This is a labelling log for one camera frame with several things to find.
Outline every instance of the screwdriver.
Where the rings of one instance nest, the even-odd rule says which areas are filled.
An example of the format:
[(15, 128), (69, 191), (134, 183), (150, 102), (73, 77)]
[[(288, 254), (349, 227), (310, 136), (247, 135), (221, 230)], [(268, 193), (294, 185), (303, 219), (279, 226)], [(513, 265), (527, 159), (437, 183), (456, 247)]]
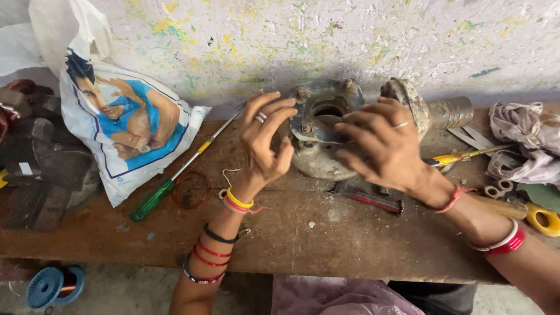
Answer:
[(130, 213), (129, 218), (134, 222), (140, 222), (144, 220), (144, 218), (175, 187), (175, 179), (177, 178), (177, 176), (179, 176), (179, 174), (181, 174), (181, 172), (184, 171), (197, 156), (199, 156), (206, 150), (210, 143), (212, 143), (214, 139), (216, 139), (220, 132), (222, 132), (227, 127), (227, 125), (229, 125), (235, 119), (235, 117), (237, 117), (237, 115), (239, 115), (243, 111), (244, 108), (245, 104), (226, 123), (224, 123), (223, 126), (220, 127), (220, 129), (218, 129), (218, 131), (216, 131), (216, 133), (212, 137), (210, 137), (202, 146), (200, 146), (198, 151), (185, 163), (185, 165), (183, 165), (183, 167), (181, 167), (181, 169), (177, 173), (175, 173), (175, 175), (173, 175), (173, 177), (171, 177), (171, 179), (166, 178), (161, 186), (153, 194), (151, 194), (151, 196), (144, 199), (142, 203), (140, 203), (140, 205)]
[(509, 145), (495, 146), (488, 149), (482, 149), (477, 151), (463, 151), (463, 152), (457, 152), (449, 155), (442, 155), (442, 156), (433, 157), (431, 159), (422, 159), (422, 160), (424, 161), (424, 163), (428, 164), (429, 166), (438, 167), (438, 166), (444, 166), (447, 164), (455, 163), (458, 161), (467, 161), (472, 156), (503, 150), (507, 147), (511, 147), (514, 145), (515, 143), (512, 143)]

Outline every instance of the rusty pipe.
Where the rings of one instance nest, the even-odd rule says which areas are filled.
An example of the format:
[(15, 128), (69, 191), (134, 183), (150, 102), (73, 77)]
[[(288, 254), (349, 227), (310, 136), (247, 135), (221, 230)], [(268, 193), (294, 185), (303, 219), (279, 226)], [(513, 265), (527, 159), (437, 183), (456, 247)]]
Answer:
[(473, 120), (473, 105), (464, 96), (426, 101), (431, 116), (431, 130), (460, 128)]

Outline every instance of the green screwdriver handle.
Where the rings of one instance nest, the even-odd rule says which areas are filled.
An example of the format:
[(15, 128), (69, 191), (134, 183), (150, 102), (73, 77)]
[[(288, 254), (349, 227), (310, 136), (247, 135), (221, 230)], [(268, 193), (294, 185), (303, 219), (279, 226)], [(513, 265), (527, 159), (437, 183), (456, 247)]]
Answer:
[(175, 182), (166, 178), (161, 186), (154, 191), (148, 198), (144, 199), (142, 203), (130, 213), (129, 218), (134, 222), (144, 220), (146, 216), (160, 203), (160, 201), (167, 196), (167, 194), (175, 187)]

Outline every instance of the painted wall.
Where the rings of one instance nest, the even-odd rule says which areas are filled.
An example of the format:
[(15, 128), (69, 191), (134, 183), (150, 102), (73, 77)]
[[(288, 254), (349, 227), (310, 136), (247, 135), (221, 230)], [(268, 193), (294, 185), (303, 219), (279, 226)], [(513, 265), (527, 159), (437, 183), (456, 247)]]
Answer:
[(90, 1), (117, 65), (195, 105), (318, 77), (356, 78), (370, 97), (398, 76), (426, 99), (560, 99), (560, 1)]

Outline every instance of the bolt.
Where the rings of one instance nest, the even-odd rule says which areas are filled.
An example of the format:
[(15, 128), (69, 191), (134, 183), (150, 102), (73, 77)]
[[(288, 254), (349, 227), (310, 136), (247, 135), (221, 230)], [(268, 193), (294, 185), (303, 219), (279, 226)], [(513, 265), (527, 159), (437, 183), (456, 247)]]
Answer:
[(310, 133), (311, 132), (311, 126), (308, 124), (304, 124), (301, 126), (301, 130), (305, 133)]
[(344, 81), (344, 87), (345, 87), (347, 90), (350, 90), (350, 89), (352, 88), (353, 85), (354, 85), (354, 83), (352, 83), (352, 79), (346, 79), (346, 80)]
[(305, 97), (307, 97), (307, 93), (305, 93), (305, 89), (303, 87), (297, 89), (296, 97), (299, 100), (303, 100)]

